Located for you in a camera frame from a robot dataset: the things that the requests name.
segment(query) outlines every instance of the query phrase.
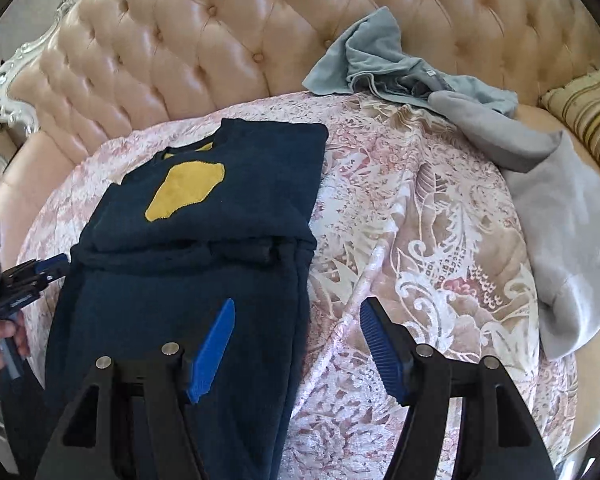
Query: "metal screw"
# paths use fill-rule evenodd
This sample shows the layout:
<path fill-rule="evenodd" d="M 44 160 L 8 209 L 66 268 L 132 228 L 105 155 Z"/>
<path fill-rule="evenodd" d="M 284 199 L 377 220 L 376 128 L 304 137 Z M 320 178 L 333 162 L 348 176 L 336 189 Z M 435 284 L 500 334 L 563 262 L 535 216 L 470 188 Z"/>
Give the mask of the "metal screw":
<path fill-rule="evenodd" d="M 433 355 L 433 348 L 429 345 L 418 345 L 416 346 L 416 354 L 420 357 L 431 357 Z"/>
<path fill-rule="evenodd" d="M 177 354 L 178 350 L 180 350 L 180 345 L 178 343 L 165 343 L 162 345 L 162 353 L 165 355 Z"/>
<path fill-rule="evenodd" d="M 489 355 L 484 358 L 484 365 L 489 370 L 495 370 L 500 366 L 500 361 L 498 361 L 495 357 Z"/>
<path fill-rule="evenodd" d="M 98 357 L 98 360 L 96 361 L 96 368 L 104 370 L 105 368 L 109 368 L 111 363 L 111 357 L 108 355 L 103 355 L 102 357 Z"/>

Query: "light blue cloth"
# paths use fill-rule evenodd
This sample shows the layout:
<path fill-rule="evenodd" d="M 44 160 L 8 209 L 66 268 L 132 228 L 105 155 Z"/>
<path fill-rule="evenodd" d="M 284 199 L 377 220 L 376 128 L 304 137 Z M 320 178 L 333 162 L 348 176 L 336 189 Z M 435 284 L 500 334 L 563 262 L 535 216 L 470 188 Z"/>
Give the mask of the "light blue cloth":
<path fill-rule="evenodd" d="M 500 168 L 536 280 L 544 354 L 575 352 L 600 330 L 600 177 L 565 131 L 529 130 L 453 92 L 429 104 Z"/>
<path fill-rule="evenodd" d="M 518 107 L 515 92 L 494 88 L 472 76 L 445 74 L 423 59 L 403 53 L 400 27 L 387 7 L 343 32 L 302 84 L 318 95 L 368 89 L 387 101 L 432 111 L 427 98 L 438 90 L 465 94 L 507 117 Z"/>

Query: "yellow patch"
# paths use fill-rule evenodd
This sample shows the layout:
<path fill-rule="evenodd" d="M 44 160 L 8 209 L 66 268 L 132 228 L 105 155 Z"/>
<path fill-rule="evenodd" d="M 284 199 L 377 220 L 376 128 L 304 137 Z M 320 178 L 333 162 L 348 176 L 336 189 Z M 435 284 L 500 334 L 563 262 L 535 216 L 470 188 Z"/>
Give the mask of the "yellow patch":
<path fill-rule="evenodd" d="M 169 218 L 181 207 L 202 202 L 224 180 L 224 164 L 194 160 L 173 166 L 155 193 L 144 217 Z"/>
<path fill-rule="evenodd" d="M 198 148 L 196 151 L 197 152 L 208 152 L 213 146 L 214 146 L 214 144 L 212 142 L 210 142 L 210 143 L 202 146 L 202 148 Z M 162 156 L 162 160 L 167 160 L 168 158 L 171 158 L 172 156 L 173 156 L 173 153 L 165 153 Z"/>
<path fill-rule="evenodd" d="M 210 143 L 202 146 L 202 148 L 198 148 L 196 151 L 197 152 L 208 152 L 213 146 L 214 146 L 214 144 L 212 142 L 210 142 Z"/>

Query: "tufted leather headboard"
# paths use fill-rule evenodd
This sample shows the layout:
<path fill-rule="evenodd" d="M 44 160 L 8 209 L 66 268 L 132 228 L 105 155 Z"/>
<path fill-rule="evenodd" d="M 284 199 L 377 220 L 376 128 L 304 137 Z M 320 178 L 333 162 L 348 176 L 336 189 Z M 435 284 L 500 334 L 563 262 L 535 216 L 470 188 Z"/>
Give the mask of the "tufted leather headboard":
<path fill-rule="evenodd" d="M 579 0 L 80 0 L 11 84 L 76 164 L 111 137 L 284 92 L 388 6 L 405 52 L 535 105 L 600 66 Z"/>

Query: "ornate silver frame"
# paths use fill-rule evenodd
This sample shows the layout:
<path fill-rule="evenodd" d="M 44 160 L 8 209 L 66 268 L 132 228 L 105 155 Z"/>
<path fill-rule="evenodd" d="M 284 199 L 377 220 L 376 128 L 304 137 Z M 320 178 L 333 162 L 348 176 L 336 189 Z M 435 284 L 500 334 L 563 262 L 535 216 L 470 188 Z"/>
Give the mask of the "ornate silver frame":
<path fill-rule="evenodd" d="M 13 79 L 25 66 L 34 60 L 44 49 L 51 35 L 60 26 L 62 19 L 78 0 L 62 0 L 56 9 L 54 22 L 37 40 L 24 43 L 11 58 L 0 67 L 0 124 L 21 130 L 26 137 L 39 128 L 38 117 L 33 106 L 16 101 L 7 94 Z"/>

